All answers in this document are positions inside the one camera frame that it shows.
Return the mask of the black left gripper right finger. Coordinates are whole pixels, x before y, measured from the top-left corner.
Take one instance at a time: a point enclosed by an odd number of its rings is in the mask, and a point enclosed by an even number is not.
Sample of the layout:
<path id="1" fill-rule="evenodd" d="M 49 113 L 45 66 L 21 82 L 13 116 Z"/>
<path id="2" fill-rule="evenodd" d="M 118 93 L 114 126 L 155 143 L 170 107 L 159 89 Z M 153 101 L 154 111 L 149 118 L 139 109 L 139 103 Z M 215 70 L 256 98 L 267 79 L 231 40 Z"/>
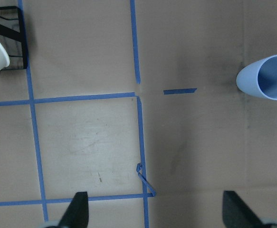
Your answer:
<path id="1" fill-rule="evenodd" d="M 267 227 L 241 197 L 231 190 L 223 192 L 222 220 L 226 228 Z"/>

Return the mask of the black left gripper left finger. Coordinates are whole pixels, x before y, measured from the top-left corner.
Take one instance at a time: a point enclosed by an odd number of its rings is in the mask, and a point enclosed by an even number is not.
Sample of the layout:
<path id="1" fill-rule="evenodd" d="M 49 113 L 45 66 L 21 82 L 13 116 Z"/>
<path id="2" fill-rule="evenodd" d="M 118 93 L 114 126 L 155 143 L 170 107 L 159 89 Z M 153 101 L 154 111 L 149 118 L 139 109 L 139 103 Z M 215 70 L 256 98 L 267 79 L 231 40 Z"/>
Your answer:
<path id="1" fill-rule="evenodd" d="M 59 228 L 87 228 L 89 222 L 88 194 L 77 192 L 58 223 Z"/>

